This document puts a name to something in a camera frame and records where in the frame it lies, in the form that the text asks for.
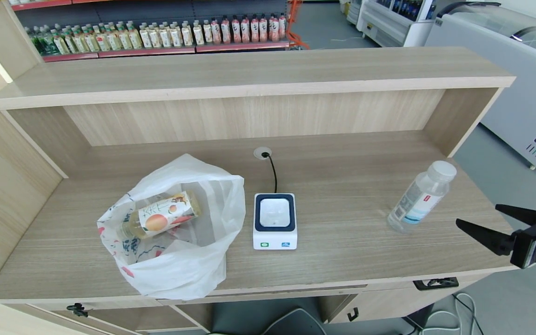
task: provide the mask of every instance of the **white bottle cap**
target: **white bottle cap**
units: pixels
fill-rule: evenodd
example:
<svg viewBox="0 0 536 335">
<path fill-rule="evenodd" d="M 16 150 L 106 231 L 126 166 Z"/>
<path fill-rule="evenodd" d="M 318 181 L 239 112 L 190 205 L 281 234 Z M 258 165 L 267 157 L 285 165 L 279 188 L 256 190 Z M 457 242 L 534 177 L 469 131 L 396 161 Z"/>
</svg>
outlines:
<svg viewBox="0 0 536 335">
<path fill-rule="evenodd" d="M 450 182 L 456 176 L 456 168 L 447 161 L 434 161 L 427 169 L 427 174 L 433 180 Z"/>
</svg>

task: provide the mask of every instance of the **white plastic bag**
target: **white plastic bag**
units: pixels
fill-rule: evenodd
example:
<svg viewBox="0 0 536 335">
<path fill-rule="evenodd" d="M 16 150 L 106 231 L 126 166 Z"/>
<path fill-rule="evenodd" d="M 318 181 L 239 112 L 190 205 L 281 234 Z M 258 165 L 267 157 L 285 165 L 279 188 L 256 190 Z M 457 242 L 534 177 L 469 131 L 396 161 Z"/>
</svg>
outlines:
<svg viewBox="0 0 536 335">
<path fill-rule="evenodd" d="M 100 239 L 140 294 L 186 301 L 205 297 L 225 280 L 225 253 L 243 227 L 243 183 L 241 176 L 182 155 L 145 176 L 98 219 Z M 143 240 L 123 232 L 136 208 L 181 191 L 195 194 L 198 218 Z"/>
</svg>

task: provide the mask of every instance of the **glass freezer lid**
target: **glass freezer lid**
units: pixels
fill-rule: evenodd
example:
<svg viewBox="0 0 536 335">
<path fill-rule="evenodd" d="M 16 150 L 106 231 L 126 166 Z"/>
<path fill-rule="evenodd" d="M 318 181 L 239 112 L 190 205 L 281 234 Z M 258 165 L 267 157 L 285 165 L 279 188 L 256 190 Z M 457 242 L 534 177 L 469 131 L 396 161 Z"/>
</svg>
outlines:
<svg viewBox="0 0 536 335">
<path fill-rule="evenodd" d="M 536 19 L 502 8 L 498 3 L 472 2 L 448 7 L 449 15 L 487 28 L 536 49 Z"/>
</svg>

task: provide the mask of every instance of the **peach illustration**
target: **peach illustration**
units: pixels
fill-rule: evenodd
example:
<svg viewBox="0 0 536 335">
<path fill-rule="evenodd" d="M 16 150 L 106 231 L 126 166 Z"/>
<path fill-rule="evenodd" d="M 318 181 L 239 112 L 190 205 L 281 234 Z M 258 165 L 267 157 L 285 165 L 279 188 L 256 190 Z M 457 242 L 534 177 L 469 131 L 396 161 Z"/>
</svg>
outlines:
<svg viewBox="0 0 536 335">
<path fill-rule="evenodd" d="M 161 231 L 168 225 L 167 219 L 161 214 L 154 214 L 147 218 L 146 229 L 149 231 Z"/>
</svg>

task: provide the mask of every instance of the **black handle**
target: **black handle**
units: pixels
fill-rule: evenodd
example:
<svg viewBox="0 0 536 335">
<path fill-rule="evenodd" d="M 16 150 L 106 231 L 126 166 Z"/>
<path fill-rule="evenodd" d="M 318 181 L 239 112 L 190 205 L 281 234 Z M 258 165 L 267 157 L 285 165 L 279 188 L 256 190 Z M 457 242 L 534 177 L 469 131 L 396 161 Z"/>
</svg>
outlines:
<svg viewBox="0 0 536 335">
<path fill-rule="evenodd" d="M 358 316 L 359 316 L 359 308 L 353 308 L 353 313 L 354 315 L 351 315 L 350 313 L 347 313 L 347 317 L 348 317 L 348 320 L 349 322 L 351 322 L 352 320 L 355 320 Z"/>
<path fill-rule="evenodd" d="M 457 288 L 460 284 L 453 276 L 450 278 L 431 279 L 425 284 L 423 280 L 414 280 L 415 288 L 419 291 L 438 290 L 439 288 Z"/>
<path fill-rule="evenodd" d="M 73 305 L 66 307 L 66 309 L 70 310 L 76 316 L 83 316 L 85 318 L 88 318 L 88 312 L 85 310 L 81 303 L 77 302 Z"/>
</svg>

